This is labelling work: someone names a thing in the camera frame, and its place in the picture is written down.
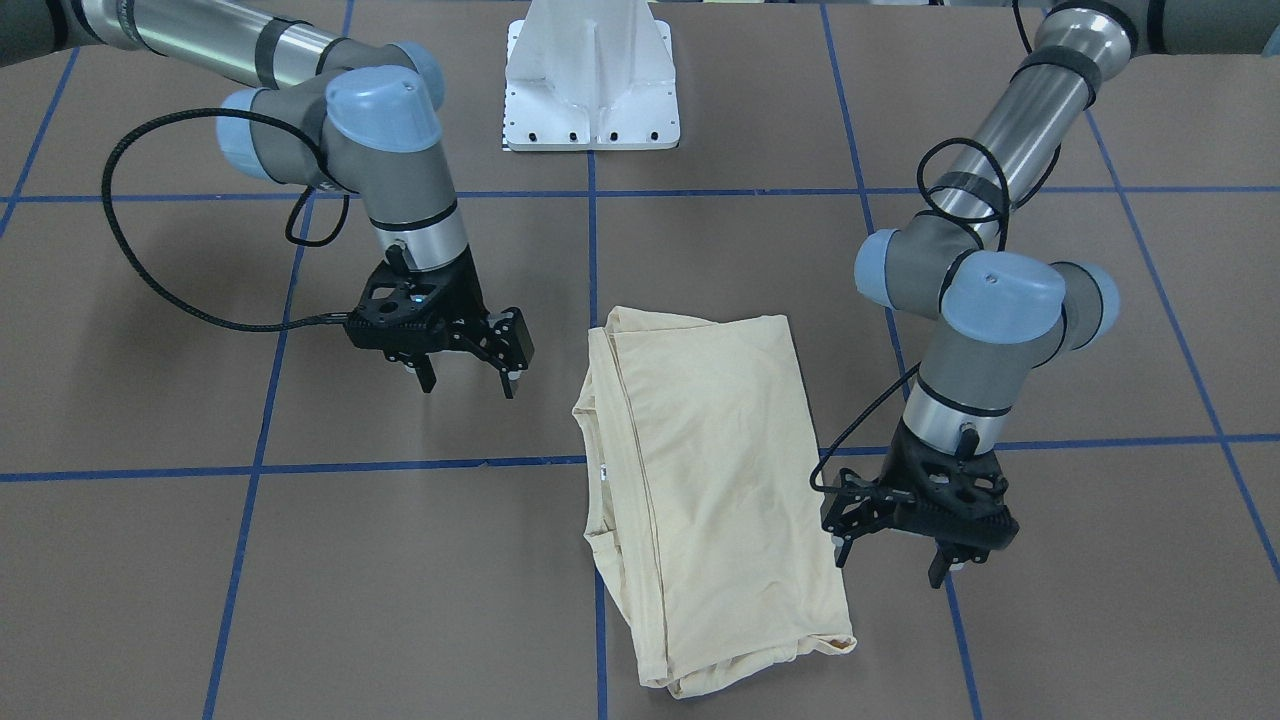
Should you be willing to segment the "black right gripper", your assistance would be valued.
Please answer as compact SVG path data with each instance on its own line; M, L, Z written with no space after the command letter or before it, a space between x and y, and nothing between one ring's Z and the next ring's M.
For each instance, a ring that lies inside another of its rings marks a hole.
M521 374L529 369L535 347L518 307L507 307L500 313L486 309L470 250L463 250L444 266L413 270L408 265L407 249L392 246L369 277L355 307L375 299L411 300L444 314L447 322L457 327L453 338L461 341L462 352L494 368L499 373L504 397L515 397ZM429 355L402 359L380 354L387 361L408 368L425 395L433 392L436 373Z

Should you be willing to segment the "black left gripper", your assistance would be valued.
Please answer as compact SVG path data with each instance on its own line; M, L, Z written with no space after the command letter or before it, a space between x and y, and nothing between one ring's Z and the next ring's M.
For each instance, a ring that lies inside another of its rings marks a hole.
M1009 488L997 454L955 456L933 448L904 421L895 429L890 454L874 480L844 469L841 480L820 506L820 527L833 536L835 566L844 569L852 538L891 528L891 515L902 503L929 498L968 518L995 515L1007 507ZM928 568L932 589L940 589L959 565L959 548L937 544Z

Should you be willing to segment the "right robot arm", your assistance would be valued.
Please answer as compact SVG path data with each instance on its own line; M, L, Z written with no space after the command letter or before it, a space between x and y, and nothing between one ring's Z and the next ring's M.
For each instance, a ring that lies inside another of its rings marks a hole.
M137 126L108 155L99 191L108 228L152 292L229 331L338 325L356 348L413 373L422 392L436 384L435 354L470 354L497 372L507 398L515 396L535 348L520 309L486 307L442 143L444 79L425 47L372 46L234 1L3 4L5 67L88 46L151 53L239 86L215 108ZM381 260L351 310L275 324L230 322L179 299L145 268L116 215L116 167L146 135L196 119L215 120L221 155L238 172L300 187L285 223L291 243L308 246L294 224L317 191L339 193L337 229L351 200L362 202Z

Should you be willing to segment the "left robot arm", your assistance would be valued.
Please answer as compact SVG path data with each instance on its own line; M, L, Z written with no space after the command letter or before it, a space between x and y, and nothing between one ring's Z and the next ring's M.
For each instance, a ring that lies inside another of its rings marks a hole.
M1043 187L1075 120L1140 56L1277 55L1275 1L1056 1L978 131L924 152L923 206L867 237L854 281L870 301L934 323L879 474L810 474L820 525L844 568L864 536L928 538L940 588L950 571L1009 547L996 445L1030 372L1083 350L1117 320L1114 278L1089 263L1044 263L1009 247L1012 217Z

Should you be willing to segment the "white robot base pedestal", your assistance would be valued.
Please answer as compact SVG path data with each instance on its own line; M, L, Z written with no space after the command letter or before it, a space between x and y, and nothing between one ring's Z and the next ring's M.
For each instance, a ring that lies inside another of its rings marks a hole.
M671 27L648 1L532 1L508 24L506 150L667 150L681 133Z

